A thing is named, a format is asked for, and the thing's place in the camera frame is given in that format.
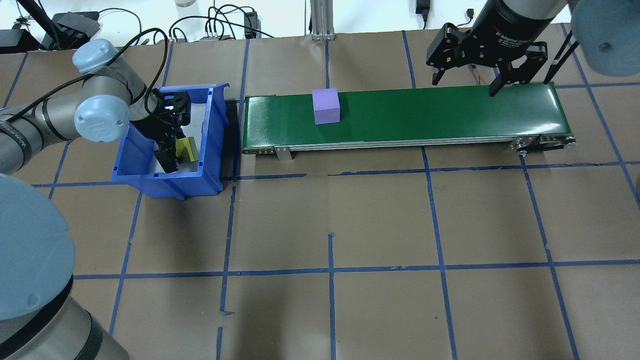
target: light blue joint cap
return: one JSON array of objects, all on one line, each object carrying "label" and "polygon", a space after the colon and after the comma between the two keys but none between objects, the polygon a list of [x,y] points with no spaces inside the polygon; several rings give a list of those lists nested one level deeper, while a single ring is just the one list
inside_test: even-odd
[{"label": "light blue joint cap", "polygon": [[589,66],[607,76],[640,72],[640,1],[581,0],[572,11],[573,35]]},{"label": "light blue joint cap", "polygon": [[0,321],[40,309],[65,288],[76,253],[67,230],[45,195],[0,174]]},{"label": "light blue joint cap", "polygon": [[113,95],[96,95],[76,109],[74,124],[83,138],[92,142],[114,142],[124,135],[131,111],[124,100]]},{"label": "light blue joint cap", "polygon": [[118,50],[109,40],[103,38],[91,40],[82,45],[74,54],[73,62],[79,72],[86,74],[103,66]]}]

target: blue plastic bin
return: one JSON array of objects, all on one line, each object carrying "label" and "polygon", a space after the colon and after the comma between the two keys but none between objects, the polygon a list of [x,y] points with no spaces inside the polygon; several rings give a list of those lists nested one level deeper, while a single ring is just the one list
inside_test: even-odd
[{"label": "blue plastic bin", "polygon": [[192,103],[206,103],[198,170],[172,174],[150,172],[154,141],[142,136],[129,124],[120,141],[111,180],[133,186],[148,197],[176,197],[184,200],[187,196],[216,195],[220,192],[222,138],[225,127],[229,125],[224,97],[224,88],[227,86],[228,83],[159,88],[160,92],[186,91]]}]

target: green conveyor belt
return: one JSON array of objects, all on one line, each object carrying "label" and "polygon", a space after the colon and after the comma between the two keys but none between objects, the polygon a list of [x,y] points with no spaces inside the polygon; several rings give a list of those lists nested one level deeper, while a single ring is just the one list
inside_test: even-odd
[{"label": "green conveyor belt", "polygon": [[312,97],[246,99],[243,152],[510,141],[570,134],[553,84],[342,92],[340,122],[315,125]]}]

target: yellow block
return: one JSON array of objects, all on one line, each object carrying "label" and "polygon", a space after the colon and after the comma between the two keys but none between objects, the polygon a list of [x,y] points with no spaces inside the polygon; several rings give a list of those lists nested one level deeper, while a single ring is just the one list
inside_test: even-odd
[{"label": "yellow block", "polygon": [[175,141],[175,155],[179,163],[190,163],[198,161],[200,153],[193,136],[181,138]]}]

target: purple foam cube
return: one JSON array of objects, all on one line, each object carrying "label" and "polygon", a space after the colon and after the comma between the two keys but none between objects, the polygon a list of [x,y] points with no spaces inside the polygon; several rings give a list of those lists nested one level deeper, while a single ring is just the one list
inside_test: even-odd
[{"label": "purple foam cube", "polygon": [[316,125],[340,122],[340,102],[338,89],[316,89],[311,91],[314,99]]}]

